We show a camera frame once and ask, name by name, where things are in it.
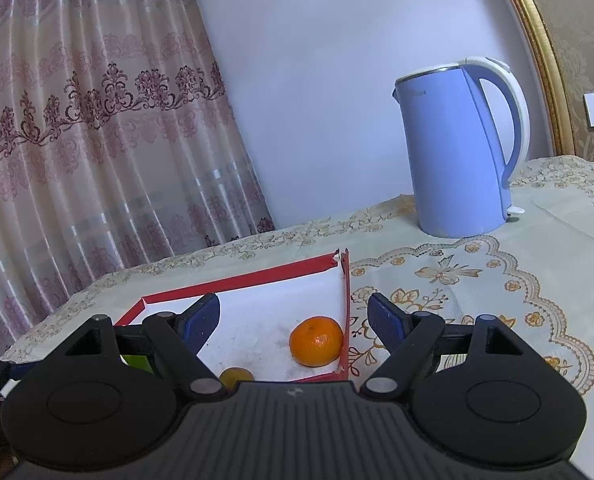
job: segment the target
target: blue kettle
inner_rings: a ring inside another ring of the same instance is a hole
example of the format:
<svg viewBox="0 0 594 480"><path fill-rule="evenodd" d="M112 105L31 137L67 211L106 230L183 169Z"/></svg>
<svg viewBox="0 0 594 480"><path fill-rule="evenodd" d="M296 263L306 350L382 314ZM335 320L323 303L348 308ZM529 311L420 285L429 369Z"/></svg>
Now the blue kettle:
<svg viewBox="0 0 594 480"><path fill-rule="evenodd" d="M508 164L481 80L508 101L514 147ZM497 229L523 209L510 202L510 180L530 142L528 105L510 67L489 57L468 57L397 80L393 97L406 130L414 200L421 229L462 238Z"/></svg>

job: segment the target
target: floral curtain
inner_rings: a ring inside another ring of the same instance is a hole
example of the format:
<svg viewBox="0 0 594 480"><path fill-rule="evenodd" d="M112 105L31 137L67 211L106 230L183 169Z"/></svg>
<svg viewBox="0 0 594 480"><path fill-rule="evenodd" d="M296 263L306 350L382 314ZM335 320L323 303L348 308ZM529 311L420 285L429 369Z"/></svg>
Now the floral curtain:
<svg viewBox="0 0 594 480"><path fill-rule="evenodd" d="M195 0L0 0L0 354L108 272L273 228Z"/></svg>

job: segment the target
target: red box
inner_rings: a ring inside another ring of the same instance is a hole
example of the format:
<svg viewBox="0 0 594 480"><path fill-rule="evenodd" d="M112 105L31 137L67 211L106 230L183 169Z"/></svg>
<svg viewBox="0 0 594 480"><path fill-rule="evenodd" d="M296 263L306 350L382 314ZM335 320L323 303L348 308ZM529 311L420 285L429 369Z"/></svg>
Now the red box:
<svg viewBox="0 0 594 480"><path fill-rule="evenodd" d="M217 376L223 368L242 366L251 370L256 379L266 381L316 382L348 379L350 275L347 250L343 253L337 250L335 253L216 282L144 296L116 324L141 322L143 317L162 310L180 313L209 292L219 296L221 319L200 351L199 358ZM276 306L281 304L291 306L277 310ZM319 374L316 372L320 368L298 365L290 357L288 349L288 337L292 329L311 316L333 317L344 330L344 344L338 362L322 367L325 371ZM276 324L271 317L276 317ZM245 364L248 358L248 366L241 364L242 359Z"/></svg>

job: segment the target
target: tablecloth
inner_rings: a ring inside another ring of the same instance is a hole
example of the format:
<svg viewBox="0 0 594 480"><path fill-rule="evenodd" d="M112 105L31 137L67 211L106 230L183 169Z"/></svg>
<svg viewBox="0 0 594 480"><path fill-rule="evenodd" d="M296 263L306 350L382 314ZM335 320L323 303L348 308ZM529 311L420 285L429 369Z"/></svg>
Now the tablecloth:
<svg viewBox="0 0 594 480"><path fill-rule="evenodd" d="M349 185L361 177L350 172ZM429 310L448 322L495 314L584 396L588 419L573 462L594 479L594 163L574 156L530 161L512 183L512 201L525 214L477 237L424 234L414 198L399 196L350 216L114 272L75 294L3 357L43 358L92 314L117 321L147 294L348 248L354 381L364 381L388 355L366 320L366 300L376 290L407 312Z"/></svg>

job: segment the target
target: triangular cutout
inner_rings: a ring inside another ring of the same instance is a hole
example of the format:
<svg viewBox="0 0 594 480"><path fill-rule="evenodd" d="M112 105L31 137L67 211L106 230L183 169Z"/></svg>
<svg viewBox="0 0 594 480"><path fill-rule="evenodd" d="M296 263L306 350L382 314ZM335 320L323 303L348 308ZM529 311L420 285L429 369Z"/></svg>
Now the triangular cutout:
<svg viewBox="0 0 594 480"><path fill-rule="evenodd" d="M497 355L522 355L512 341L510 341L497 327L488 328L488 340L486 342L486 353Z"/></svg>
<svg viewBox="0 0 594 480"><path fill-rule="evenodd" d="M98 328L91 328L66 352L67 356L98 355L101 353L101 337Z"/></svg>

